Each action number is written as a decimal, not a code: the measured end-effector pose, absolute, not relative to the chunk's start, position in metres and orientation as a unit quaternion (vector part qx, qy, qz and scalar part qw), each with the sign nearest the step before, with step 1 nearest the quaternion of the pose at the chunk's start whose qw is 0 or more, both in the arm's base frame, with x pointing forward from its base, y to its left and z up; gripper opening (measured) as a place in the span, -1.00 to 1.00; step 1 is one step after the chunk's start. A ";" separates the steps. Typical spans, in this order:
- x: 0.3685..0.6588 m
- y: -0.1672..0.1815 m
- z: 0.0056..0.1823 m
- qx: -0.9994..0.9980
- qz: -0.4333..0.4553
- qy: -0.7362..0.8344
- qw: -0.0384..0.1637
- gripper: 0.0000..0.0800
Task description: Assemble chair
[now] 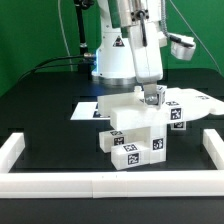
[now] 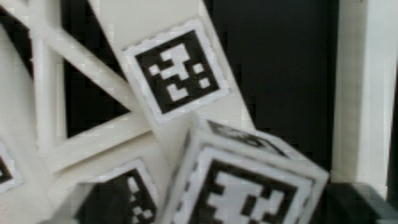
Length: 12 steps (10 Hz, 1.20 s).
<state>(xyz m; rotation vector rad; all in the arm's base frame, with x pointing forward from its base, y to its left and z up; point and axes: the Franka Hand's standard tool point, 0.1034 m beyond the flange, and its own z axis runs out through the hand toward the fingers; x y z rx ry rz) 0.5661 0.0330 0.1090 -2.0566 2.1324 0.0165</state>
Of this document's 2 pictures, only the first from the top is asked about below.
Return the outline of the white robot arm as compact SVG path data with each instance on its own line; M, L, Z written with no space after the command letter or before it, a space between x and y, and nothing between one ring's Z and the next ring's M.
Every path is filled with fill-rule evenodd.
M96 50L95 81L110 85L137 82L144 101L160 106L165 89L160 48L166 38L160 29L161 0L97 0L100 8L101 44Z

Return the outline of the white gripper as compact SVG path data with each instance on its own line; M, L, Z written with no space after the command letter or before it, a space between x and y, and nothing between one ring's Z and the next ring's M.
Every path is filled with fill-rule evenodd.
M137 81L143 85L144 100L148 105L156 105L157 82L163 77L162 60L156 24L145 22L147 45L143 45L143 34L140 25L128 29L129 43L133 56Z

